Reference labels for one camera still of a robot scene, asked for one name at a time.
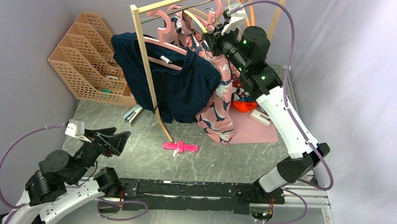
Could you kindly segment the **pink patterned shorts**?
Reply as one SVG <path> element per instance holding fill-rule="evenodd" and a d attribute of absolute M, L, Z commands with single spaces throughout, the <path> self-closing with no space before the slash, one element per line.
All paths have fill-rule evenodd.
<path fill-rule="evenodd" d="M 215 142 L 228 144 L 234 135 L 234 123 L 229 115 L 233 94 L 231 73 L 235 67 L 222 56 L 215 56 L 202 34 L 192 27 L 193 18 L 187 11 L 170 16 L 173 28 L 166 39 L 172 45 L 194 52 L 202 62 L 197 75 L 208 82 L 210 98 L 196 114 L 197 124 Z"/>

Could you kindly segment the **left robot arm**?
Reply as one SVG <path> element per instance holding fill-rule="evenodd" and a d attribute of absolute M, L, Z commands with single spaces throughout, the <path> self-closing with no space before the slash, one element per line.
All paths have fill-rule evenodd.
<path fill-rule="evenodd" d="M 72 127 L 72 124 L 66 126 L 66 135 L 78 139 L 81 147 L 73 155 L 64 150 L 50 152 L 25 184 L 17 204 L 10 204 L 0 187 L 0 200 L 11 208 L 9 213 L 0 215 L 0 224 L 55 224 L 91 200 L 123 192 L 114 168 L 95 172 L 84 182 L 81 179 L 91 167 L 97 167 L 99 156 L 119 156 L 131 133 L 116 133 L 115 127 L 97 130 L 80 127 L 78 131 Z M 15 140 L 3 153 L 0 171 L 6 156 L 25 137 Z"/>

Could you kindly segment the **yellow hanger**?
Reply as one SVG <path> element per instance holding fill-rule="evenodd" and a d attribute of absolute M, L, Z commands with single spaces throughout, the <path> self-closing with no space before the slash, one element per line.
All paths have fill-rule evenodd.
<path fill-rule="evenodd" d="M 208 15 L 203 11 L 199 11 L 195 8 L 183 9 L 180 5 L 173 6 L 171 10 L 178 11 L 174 14 L 181 19 L 181 25 L 189 31 L 197 34 L 208 32 Z"/>

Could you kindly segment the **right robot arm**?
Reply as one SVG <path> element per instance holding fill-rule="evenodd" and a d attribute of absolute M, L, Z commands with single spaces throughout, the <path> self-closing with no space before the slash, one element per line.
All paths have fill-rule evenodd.
<path fill-rule="evenodd" d="M 329 154 L 330 147 L 309 133 L 284 94 L 282 80 L 266 63 L 270 47 L 266 32 L 260 27 L 250 26 L 239 37 L 238 29 L 230 32 L 224 32 L 224 29 L 225 26 L 219 24 L 213 31 L 204 33 L 203 39 L 213 55 L 223 55 L 237 67 L 243 87 L 269 115 L 289 154 L 256 180 L 254 198 L 264 203 L 272 197 L 275 189 L 298 181 L 316 167 L 321 158 Z"/>

